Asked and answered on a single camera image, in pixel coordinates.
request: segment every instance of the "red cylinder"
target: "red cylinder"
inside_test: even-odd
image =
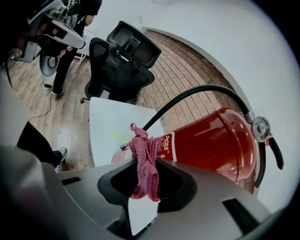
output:
[[[220,173],[232,181],[250,176],[255,140],[247,122],[222,108],[161,137],[157,157]]]

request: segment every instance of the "fire extinguisher label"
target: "fire extinguisher label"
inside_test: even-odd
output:
[[[160,138],[157,143],[157,157],[177,161],[175,153],[175,133],[170,132]]]

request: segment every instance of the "wooden floor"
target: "wooden floor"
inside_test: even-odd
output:
[[[45,88],[39,70],[39,58],[32,63],[10,61],[8,64],[13,88],[32,116],[49,110],[51,89]],[[67,74],[61,97],[52,96],[51,111],[44,117],[33,118],[41,134],[53,150],[66,147],[68,150],[61,171],[93,167],[89,134],[89,103],[80,103],[84,87],[90,79],[90,61],[75,59]]]

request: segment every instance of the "brick wall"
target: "brick wall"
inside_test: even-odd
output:
[[[143,88],[137,95],[136,105],[159,111],[175,96],[195,86],[218,84],[233,90],[224,76],[200,53],[184,43],[164,34],[150,31],[146,35],[157,44],[162,53],[150,71],[155,81]],[[228,96],[218,92],[202,92],[187,97],[171,108],[161,118],[165,133],[191,123],[227,107],[240,112],[236,103]],[[239,185],[253,192],[255,173]]]

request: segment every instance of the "yellow line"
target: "yellow line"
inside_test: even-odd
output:
[[[128,141],[126,141],[124,138],[122,138],[119,134],[117,134],[115,131],[112,130],[112,128],[110,127],[109,130],[117,137],[119,138],[122,142],[124,143],[128,143]]]

